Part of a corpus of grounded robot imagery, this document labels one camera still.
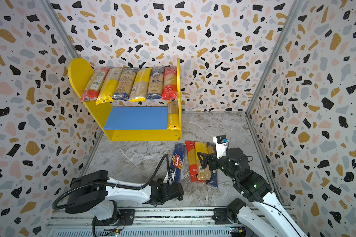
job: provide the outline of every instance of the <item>marble surface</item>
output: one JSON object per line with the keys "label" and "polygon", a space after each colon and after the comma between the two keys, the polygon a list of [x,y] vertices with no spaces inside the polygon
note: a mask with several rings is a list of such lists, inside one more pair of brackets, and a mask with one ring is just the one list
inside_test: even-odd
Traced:
{"label": "marble surface", "polygon": [[[244,154],[253,156],[249,163],[252,170],[266,179],[261,160],[258,157],[255,144],[241,113],[183,113],[182,134],[184,143],[189,141],[212,142],[216,135],[227,135],[229,147],[239,147]],[[108,175],[127,182],[143,183],[153,174],[163,154],[169,155],[169,162],[174,150],[175,141],[142,141],[142,142],[110,142],[102,137],[87,173],[98,170],[108,170]],[[166,162],[164,161],[156,178],[165,177]],[[235,198],[243,201],[233,187],[230,178],[218,170],[218,188],[203,183],[193,183],[190,179],[187,155],[182,167],[181,183],[184,189],[182,201],[170,200],[166,207],[188,206],[226,206]],[[118,201],[119,207],[148,207],[133,201]]]}

